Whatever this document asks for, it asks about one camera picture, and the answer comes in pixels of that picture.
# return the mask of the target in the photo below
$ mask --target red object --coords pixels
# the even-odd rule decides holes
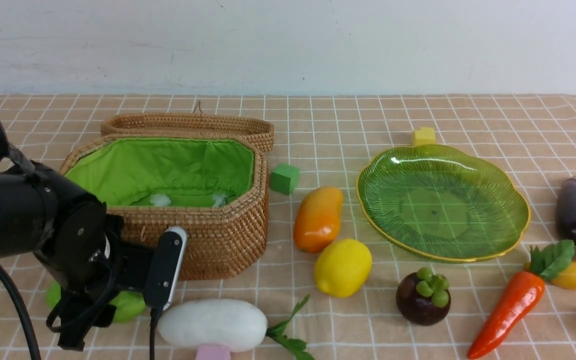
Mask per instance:
[[[500,346],[515,325],[539,303],[544,291],[546,283],[541,277],[528,271],[516,273],[470,346],[468,358],[481,358]]]

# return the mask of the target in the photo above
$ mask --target carrot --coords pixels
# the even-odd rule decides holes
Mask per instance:
[[[468,350],[470,360],[494,351],[515,325],[530,313],[546,291],[550,281],[566,269],[575,254],[575,243],[564,240],[543,250],[530,247],[530,269],[516,273],[503,290],[496,307]]]

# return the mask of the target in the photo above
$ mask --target basket lid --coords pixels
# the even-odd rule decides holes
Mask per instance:
[[[201,100],[192,112],[133,112],[117,114],[101,124],[101,135],[144,133],[209,133],[237,135],[263,152],[275,145],[275,126],[252,117],[204,114]]]

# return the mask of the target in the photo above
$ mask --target wicker basket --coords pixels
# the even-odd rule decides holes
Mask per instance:
[[[101,124],[101,135],[150,132],[238,135],[263,152],[272,150],[275,143],[272,123],[257,118],[204,114],[201,101],[197,101],[192,113],[126,113],[113,116]]]
[[[66,173],[91,153],[126,138],[189,139],[181,132],[110,134],[74,150],[59,172]],[[250,189],[222,207],[108,207],[108,213],[124,219],[122,238],[155,247],[170,226],[187,231],[189,241],[179,280],[222,280],[237,276],[254,264],[266,250],[268,238],[268,162],[249,141],[231,134],[194,134],[192,139],[231,139],[253,151],[254,168]]]

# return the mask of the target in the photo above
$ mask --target basket handle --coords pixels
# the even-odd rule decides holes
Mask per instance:
[[[202,101],[201,100],[197,100],[197,102],[194,103],[194,107],[192,108],[192,114],[196,114],[197,110],[199,110],[200,115],[204,114],[204,110],[202,110]]]

